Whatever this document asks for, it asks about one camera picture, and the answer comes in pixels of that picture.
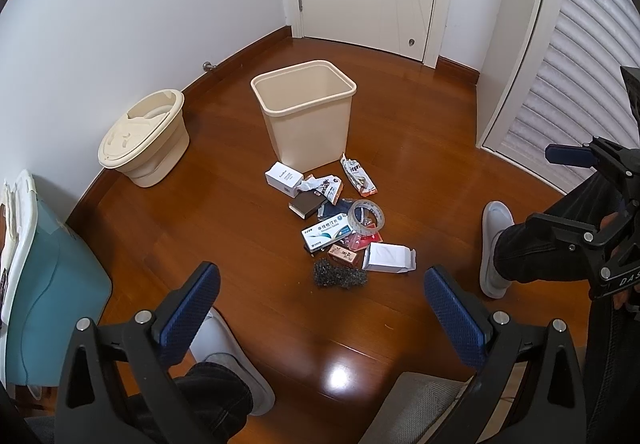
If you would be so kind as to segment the person right hand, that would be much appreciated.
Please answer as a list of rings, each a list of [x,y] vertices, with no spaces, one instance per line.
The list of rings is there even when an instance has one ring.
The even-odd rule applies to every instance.
[[[607,227],[608,224],[611,224],[614,219],[616,219],[616,217],[618,216],[617,212],[611,213],[607,216],[605,216],[604,219],[602,219],[601,224],[600,224],[600,228],[603,229],[604,227]],[[620,292],[617,292],[616,294],[613,295],[612,297],[612,301],[613,301],[613,306],[615,309],[621,309],[628,301],[628,297],[629,297],[629,290],[623,290]]]

